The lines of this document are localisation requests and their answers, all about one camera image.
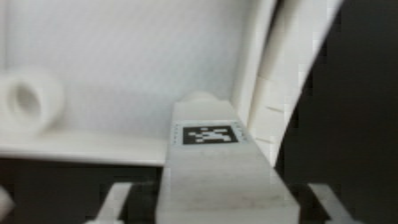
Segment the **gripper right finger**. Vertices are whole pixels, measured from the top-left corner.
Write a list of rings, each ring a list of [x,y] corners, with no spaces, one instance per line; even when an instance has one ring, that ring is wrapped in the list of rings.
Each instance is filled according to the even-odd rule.
[[[296,183],[287,187],[299,205],[298,224],[363,224],[353,218],[326,184]]]

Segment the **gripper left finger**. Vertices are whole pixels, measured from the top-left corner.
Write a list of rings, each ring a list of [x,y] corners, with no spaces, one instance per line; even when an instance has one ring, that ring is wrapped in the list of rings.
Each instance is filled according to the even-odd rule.
[[[156,193],[152,181],[115,182],[84,224],[154,224]]]

